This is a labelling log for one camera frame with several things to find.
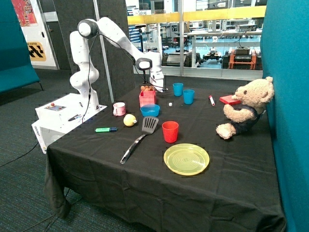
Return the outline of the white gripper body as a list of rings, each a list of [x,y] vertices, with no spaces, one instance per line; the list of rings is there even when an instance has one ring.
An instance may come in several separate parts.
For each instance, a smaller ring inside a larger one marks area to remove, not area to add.
[[[162,69],[150,69],[150,84],[159,92],[164,91],[164,74]]]

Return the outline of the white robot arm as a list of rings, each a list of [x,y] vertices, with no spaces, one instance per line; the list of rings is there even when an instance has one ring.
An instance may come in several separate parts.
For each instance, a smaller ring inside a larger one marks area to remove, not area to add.
[[[137,69],[150,71],[150,83],[159,92],[164,89],[164,75],[161,69],[162,56],[159,52],[141,52],[112,20],[103,17],[98,21],[84,19],[79,22],[77,30],[70,34],[70,47],[73,62],[79,71],[70,78],[70,84],[81,94],[84,109],[97,110],[99,102],[97,92],[91,84],[99,78],[98,70],[93,66],[88,40],[102,35],[115,47],[126,50],[135,60]]]

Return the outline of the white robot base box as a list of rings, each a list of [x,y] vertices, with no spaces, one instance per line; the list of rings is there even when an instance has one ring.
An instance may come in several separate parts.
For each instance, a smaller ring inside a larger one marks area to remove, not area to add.
[[[32,124],[32,129],[45,154],[47,147],[80,126],[88,119],[104,110],[105,105],[98,101],[88,102],[80,94],[70,93],[35,109],[38,120]],[[80,120],[69,122],[75,115],[82,115]]]

